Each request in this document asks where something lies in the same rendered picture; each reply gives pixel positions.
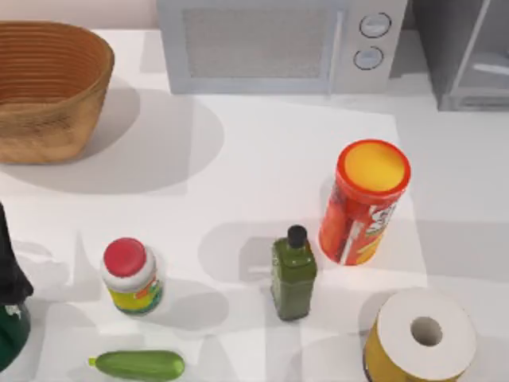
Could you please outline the brown woven basket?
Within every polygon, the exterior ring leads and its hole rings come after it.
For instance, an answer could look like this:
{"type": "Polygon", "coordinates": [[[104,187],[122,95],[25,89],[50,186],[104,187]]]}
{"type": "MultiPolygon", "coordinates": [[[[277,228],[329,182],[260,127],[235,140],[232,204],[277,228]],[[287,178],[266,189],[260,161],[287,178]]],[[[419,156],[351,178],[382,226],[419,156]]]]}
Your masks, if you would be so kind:
{"type": "Polygon", "coordinates": [[[58,163],[82,153],[114,66],[112,47],[88,29],[0,21],[0,163],[58,163]]]}

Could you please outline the green cucumber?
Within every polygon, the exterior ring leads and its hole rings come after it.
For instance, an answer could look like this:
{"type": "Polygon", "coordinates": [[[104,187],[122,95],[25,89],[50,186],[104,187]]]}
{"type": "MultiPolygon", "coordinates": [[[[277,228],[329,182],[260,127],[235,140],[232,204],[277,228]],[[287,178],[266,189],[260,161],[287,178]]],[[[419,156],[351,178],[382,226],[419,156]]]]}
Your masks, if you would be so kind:
{"type": "Polygon", "coordinates": [[[123,350],[90,357],[88,364],[119,379],[142,382],[170,382],[182,376],[185,361],[168,350],[123,350]]]}

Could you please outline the white jar with red lid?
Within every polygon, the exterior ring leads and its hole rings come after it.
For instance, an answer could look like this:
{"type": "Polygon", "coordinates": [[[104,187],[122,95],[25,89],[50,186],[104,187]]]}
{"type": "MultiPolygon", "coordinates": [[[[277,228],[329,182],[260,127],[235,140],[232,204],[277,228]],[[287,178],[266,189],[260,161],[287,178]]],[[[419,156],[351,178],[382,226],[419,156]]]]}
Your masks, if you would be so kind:
{"type": "Polygon", "coordinates": [[[139,240],[118,238],[106,247],[100,273],[115,307],[124,314],[147,314],[163,295],[155,254],[139,240]]]}

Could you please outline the yellow and white paper roll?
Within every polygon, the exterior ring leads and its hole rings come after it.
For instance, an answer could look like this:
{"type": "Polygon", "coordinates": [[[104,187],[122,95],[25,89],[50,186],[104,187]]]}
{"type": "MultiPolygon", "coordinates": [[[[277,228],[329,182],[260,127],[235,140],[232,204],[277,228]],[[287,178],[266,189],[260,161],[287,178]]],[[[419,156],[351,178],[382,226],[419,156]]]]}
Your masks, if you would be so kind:
{"type": "Polygon", "coordinates": [[[476,355],[470,317],[429,288],[392,294],[380,307],[363,348],[369,382],[457,382],[476,355]]]}

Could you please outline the pale microwave oven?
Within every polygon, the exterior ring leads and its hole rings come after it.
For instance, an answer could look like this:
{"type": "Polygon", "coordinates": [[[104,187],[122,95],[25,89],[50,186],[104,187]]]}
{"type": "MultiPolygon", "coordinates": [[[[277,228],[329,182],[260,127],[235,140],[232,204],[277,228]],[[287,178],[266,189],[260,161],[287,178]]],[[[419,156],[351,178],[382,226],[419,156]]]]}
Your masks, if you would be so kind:
{"type": "Polygon", "coordinates": [[[333,94],[381,92],[387,85],[408,0],[345,0],[340,61],[333,94]],[[379,38],[367,38],[359,31],[363,17],[385,13],[391,18],[389,31],[379,38]],[[384,54],[381,65],[373,70],[359,70],[353,63],[355,53],[371,46],[384,54]]]}

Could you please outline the red can with yellow lid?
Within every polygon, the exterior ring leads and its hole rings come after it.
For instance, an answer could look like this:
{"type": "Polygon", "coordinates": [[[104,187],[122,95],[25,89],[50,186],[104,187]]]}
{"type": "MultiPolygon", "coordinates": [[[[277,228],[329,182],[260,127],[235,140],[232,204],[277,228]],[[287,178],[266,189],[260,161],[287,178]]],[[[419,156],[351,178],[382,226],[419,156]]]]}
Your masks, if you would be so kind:
{"type": "Polygon", "coordinates": [[[357,266],[375,254],[410,182],[405,154],[379,139],[346,146],[319,231],[319,245],[333,262],[357,266]]]}

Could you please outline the green bottle with black cap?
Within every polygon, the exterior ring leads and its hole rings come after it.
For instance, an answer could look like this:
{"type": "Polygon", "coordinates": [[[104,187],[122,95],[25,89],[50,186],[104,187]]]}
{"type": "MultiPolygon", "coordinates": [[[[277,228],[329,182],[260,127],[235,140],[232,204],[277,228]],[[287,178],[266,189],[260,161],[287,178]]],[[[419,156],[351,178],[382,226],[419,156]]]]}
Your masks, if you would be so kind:
{"type": "Polygon", "coordinates": [[[295,224],[272,246],[270,291],[278,317],[286,322],[310,311],[317,263],[305,227],[295,224]]]}

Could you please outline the round microwave knob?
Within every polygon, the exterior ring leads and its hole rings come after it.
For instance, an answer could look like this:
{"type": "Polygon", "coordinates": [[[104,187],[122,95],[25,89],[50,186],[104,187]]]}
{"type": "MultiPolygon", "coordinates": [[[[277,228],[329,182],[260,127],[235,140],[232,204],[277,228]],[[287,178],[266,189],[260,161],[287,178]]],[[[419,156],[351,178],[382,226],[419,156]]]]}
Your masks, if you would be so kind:
{"type": "Polygon", "coordinates": [[[379,38],[391,27],[391,18],[385,13],[371,14],[363,17],[359,31],[367,38],[379,38]]]}
{"type": "Polygon", "coordinates": [[[375,46],[357,51],[353,57],[354,65],[363,71],[379,67],[384,60],[383,51],[375,46]]]}

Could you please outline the dark green round object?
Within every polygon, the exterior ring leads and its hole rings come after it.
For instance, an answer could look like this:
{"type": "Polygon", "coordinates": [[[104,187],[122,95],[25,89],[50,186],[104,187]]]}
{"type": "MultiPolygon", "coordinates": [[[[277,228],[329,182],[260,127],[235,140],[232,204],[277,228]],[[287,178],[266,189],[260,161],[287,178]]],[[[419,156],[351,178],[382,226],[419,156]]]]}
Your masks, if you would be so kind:
{"type": "Polygon", "coordinates": [[[25,303],[0,305],[0,372],[22,351],[30,330],[30,314],[25,303]]]}

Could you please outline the microwave oven door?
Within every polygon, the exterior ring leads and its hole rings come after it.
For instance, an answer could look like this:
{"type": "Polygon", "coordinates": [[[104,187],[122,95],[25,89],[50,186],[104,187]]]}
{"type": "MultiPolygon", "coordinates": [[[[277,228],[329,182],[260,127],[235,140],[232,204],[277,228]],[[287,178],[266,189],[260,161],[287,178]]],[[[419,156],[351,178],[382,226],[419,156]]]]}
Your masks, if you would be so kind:
{"type": "Polygon", "coordinates": [[[157,0],[175,94],[327,94],[345,0],[157,0]]]}

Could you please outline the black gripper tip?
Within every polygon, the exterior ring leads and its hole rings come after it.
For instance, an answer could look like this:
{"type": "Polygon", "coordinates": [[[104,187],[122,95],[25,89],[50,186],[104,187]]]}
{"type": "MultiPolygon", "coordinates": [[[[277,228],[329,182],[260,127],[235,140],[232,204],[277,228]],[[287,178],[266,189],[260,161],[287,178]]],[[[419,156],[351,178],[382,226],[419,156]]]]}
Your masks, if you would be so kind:
{"type": "Polygon", "coordinates": [[[32,294],[33,285],[17,262],[5,209],[0,202],[0,305],[21,304],[32,294]]]}

